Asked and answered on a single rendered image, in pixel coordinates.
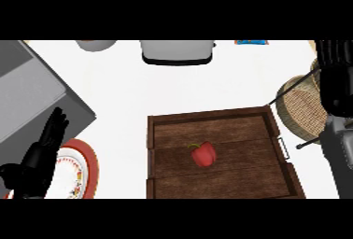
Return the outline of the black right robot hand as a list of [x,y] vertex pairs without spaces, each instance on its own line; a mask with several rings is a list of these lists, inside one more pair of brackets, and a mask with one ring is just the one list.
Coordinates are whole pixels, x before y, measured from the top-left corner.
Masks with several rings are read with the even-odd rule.
[[353,118],[353,40],[315,40],[320,98],[327,114]]

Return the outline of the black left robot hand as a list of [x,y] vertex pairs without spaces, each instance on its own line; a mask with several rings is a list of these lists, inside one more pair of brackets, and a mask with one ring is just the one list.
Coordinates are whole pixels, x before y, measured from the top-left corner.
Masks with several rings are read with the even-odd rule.
[[5,188],[13,190],[14,200],[45,197],[67,125],[69,120],[61,108],[57,107],[47,119],[38,141],[30,144],[20,163],[5,163],[0,166],[0,177]]

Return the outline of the red bell pepper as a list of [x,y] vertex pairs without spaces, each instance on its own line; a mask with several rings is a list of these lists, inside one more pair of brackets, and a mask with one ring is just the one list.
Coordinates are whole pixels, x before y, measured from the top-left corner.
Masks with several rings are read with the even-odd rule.
[[187,148],[191,150],[191,159],[199,167],[208,167],[216,159],[215,149],[212,144],[205,141],[200,144],[190,144]]

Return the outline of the brown wooden tray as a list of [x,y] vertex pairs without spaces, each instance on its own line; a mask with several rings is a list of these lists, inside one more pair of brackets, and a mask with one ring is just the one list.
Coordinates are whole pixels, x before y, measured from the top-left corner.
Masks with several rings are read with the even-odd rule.
[[[147,118],[148,199],[301,199],[301,183],[278,144],[270,107]],[[199,167],[190,144],[208,141],[215,162]]]

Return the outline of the red rimmed patterned plate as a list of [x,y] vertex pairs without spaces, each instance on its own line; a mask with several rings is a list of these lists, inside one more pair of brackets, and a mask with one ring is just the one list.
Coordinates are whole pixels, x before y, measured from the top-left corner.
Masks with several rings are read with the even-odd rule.
[[[91,199],[98,178],[97,158],[89,145],[70,139],[55,155],[51,185],[42,199]],[[13,190],[5,199],[13,199]]]

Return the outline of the large grey appliance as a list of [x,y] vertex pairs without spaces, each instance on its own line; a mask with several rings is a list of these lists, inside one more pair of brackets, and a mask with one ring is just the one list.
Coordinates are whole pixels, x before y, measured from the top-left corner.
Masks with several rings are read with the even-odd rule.
[[0,40],[0,152],[21,153],[60,107],[69,120],[64,141],[94,121],[94,112],[21,40]]

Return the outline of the blue orange packet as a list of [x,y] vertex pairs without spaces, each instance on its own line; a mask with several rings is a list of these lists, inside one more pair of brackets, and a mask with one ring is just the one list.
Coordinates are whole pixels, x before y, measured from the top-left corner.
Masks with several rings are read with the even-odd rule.
[[268,45],[267,40],[234,40],[236,45]]

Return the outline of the grey toaster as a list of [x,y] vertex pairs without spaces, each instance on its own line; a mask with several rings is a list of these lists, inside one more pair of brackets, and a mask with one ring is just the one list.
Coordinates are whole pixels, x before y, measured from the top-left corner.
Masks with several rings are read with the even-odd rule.
[[141,40],[141,60],[154,65],[200,65],[212,60],[213,40]]

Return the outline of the grey round container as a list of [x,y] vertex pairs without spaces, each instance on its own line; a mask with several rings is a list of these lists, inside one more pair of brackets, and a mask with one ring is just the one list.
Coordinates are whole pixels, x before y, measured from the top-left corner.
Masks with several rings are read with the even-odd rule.
[[78,47],[85,51],[95,52],[107,49],[114,41],[113,40],[76,40]]

